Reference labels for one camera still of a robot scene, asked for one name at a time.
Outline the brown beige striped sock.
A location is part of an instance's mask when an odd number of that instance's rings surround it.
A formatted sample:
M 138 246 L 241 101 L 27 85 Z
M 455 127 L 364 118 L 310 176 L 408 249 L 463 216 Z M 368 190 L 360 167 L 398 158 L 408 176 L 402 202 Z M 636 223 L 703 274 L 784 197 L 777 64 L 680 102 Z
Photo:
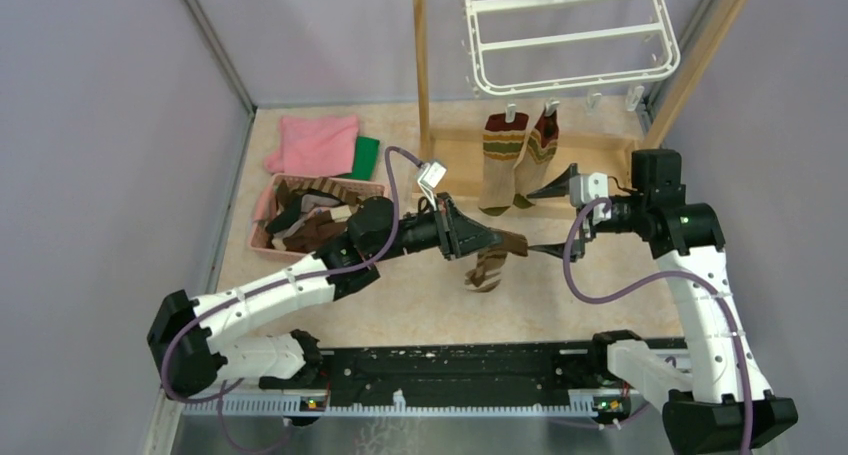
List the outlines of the brown beige striped sock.
M 528 256 L 528 240 L 518 233 L 496 230 L 501 236 L 500 244 L 488 247 L 477 253 L 476 265 L 465 274 L 464 288 L 475 293 L 489 293 L 495 290 L 502 279 L 503 269 L 509 255 Z

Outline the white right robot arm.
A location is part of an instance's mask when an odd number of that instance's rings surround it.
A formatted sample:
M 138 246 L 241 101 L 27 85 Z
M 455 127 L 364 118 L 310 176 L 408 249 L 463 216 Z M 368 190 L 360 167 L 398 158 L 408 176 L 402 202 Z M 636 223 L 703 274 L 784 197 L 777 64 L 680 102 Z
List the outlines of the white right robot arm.
M 726 241 L 714 209 L 690 203 L 681 155 L 641 149 L 631 155 L 631 185 L 609 191 L 607 174 L 576 166 L 532 192 L 535 199 L 566 197 L 577 216 L 566 240 L 545 252 L 565 267 L 577 262 L 599 234 L 633 233 L 647 243 L 658 270 L 606 296 L 614 302 L 663 281 L 672 294 L 690 368 L 682 372 L 627 330 L 593 337 L 586 360 L 600 387 L 619 380 L 656 408 L 678 454 L 737 451 L 749 454 L 798 420 L 793 400 L 777 396 L 759 368 L 731 290 Z

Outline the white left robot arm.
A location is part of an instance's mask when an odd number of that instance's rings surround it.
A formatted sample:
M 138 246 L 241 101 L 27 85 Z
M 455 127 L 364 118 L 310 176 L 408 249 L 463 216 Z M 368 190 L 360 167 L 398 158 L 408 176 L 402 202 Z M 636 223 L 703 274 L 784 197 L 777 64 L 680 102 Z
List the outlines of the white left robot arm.
M 250 337 L 254 329 L 301 309 L 329 304 L 379 279 L 377 262 L 436 249 L 455 260 L 494 247 L 503 235 L 464 215 L 446 193 L 436 208 L 400 216 L 385 197 L 366 199 L 345 229 L 299 261 L 218 293 L 166 295 L 146 340 L 169 399 L 205 401 L 203 391 L 241 380 L 274 379 L 308 388 L 319 379 L 321 351 L 302 330 Z

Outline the white clip drying hanger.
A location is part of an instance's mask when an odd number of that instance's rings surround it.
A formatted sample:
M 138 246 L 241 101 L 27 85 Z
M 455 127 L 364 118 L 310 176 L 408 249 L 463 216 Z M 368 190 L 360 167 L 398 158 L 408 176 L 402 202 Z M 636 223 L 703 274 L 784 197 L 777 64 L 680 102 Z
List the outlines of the white clip drying hanger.
M 613 0 L 463 0 L 463 14 L 469 40 L 468 55 L 471 58 L 473 73 L 471 83 L 474 91 L 492 97 L 510 98 L 608 85 L 644 86 L 669 78 L 680 65 L 682 54 L 665 0 L 648 0 L 651 13 L 648 21 L 641 24 L 494 42 L 485 42 L 481 38 L 479 18 L 482 15 L 563 9 L 607 1 Z M 653 38 L 658 40 L 661 52 L 651 55 L 651 63 L 648 66 L 508 84 L 494 83 L 487 75 L 485 56 L 489 53 L 552 46 L 571 47 L 582 42 L 600 42 L 636 36 L 641 37 L 645 43 Z

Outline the wooden rack base tray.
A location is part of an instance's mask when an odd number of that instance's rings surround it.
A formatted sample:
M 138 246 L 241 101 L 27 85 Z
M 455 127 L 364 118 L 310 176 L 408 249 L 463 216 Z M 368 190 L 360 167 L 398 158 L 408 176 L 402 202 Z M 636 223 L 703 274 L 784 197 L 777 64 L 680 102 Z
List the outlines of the wooden rack base tray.
M 641 143 L 639 138 L 620 137 L 600 132 L 560 131 L 557 152 L 542 181 L 543 187 L 576 164 L 581 174 L 604 173 L 617 179 L 623 187 L 630 181 L 631 152 Z M 483 189 L 483 134 L 480 128 L 433 128 L 422 138 L 415 154 L 422 160 L 435 159 L 447 167 L 447 174 L 437 186 L 447 192 L 460 210 L 479 214 L 479 196 Z M 508 217 L 541 217 L 569 219 L 573 209 L 569 198 L 539 199 L 528 209 L 510 208 Z

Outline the green cloth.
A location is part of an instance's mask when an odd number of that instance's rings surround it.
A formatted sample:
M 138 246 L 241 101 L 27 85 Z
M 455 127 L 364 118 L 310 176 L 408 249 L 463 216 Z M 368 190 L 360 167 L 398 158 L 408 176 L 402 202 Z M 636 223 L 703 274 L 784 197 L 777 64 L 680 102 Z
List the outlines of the green cloth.
M 358 136 L 356 138 L 351 171 L 340 175 L 340 178 L 371 181 L 380 153 L 381 149 L 379 140 L 365 136 Z

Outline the pink towel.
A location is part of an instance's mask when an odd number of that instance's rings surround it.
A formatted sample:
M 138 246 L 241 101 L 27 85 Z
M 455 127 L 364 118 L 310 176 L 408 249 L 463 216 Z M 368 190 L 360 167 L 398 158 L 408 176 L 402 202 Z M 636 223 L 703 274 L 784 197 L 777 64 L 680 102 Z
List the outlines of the pink towel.
M 263 160 L 269 173 L 332 177 L 350 173 L 359 133 L 356 115 L 282 116 L 278 147 Z

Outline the pink perforated basket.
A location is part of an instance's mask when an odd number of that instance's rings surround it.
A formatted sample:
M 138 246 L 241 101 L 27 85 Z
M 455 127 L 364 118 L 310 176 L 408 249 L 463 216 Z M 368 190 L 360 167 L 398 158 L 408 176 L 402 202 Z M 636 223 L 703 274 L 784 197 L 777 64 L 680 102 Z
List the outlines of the pink perforated basket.
M 284 240 L 300 231 L 308 219 L 337 207 L 354 211 L 365 199 L 388 193 L 386 185 L 375 182 L 275 174 L 255 204 L 248 247 L 270 260 L 293 262 L 304 247 L 292 251 Z

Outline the right wooden rack post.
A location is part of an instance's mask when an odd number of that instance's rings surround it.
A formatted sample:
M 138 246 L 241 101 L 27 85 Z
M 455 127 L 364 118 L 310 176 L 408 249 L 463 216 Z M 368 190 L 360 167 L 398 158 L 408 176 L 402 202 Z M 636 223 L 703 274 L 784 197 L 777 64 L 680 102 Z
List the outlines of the right wooden rack post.
M 635 146 L 637 149 L 662 145 L 748 1 L 705 1 L 702 16 L 682 54 L 681 65 L 654 105 L 651 124 L 643 140 Z

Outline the wooden rack post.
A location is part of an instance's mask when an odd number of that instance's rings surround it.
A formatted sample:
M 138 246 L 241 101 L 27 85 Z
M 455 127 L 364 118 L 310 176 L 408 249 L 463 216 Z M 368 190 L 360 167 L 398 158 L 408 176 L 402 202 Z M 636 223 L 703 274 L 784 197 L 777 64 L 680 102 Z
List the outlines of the wooden rack post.
M 427 0 L 412 0 L 412 2 L 420 132 L 419 155 L 424 159 L 429 158 L 433 152 L 430 134 Z
M 654 105 L 651 124 L 643 140 L 635 146 L 637 149 L 662 145 L 748 1 L 705 1 L 702 16 L 682 54 L 681 65 Z

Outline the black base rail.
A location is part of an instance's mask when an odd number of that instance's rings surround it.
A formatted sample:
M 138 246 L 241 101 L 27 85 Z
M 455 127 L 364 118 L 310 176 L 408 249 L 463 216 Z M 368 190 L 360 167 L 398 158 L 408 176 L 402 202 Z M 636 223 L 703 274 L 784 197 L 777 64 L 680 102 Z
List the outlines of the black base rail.
M 446 393 L 452 388 L 561 391 L 625 383 L 606 367 L 606 340 L 325 349 L 308 356 L 293 378 L 262 376 L 262 390 L 328 388 L 342 393 L 401 389 Z

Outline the left wooden rack post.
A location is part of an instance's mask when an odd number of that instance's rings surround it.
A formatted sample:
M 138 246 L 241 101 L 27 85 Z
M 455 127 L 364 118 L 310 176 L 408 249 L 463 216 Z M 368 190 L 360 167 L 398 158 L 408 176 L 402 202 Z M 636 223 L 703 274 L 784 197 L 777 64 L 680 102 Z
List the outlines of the left wooden rack post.
M 412 2 L 420 132 L 419 155 L 424 159 L 429 158 L 433 152 L 430 134 L 427 0 L 412 0 Z

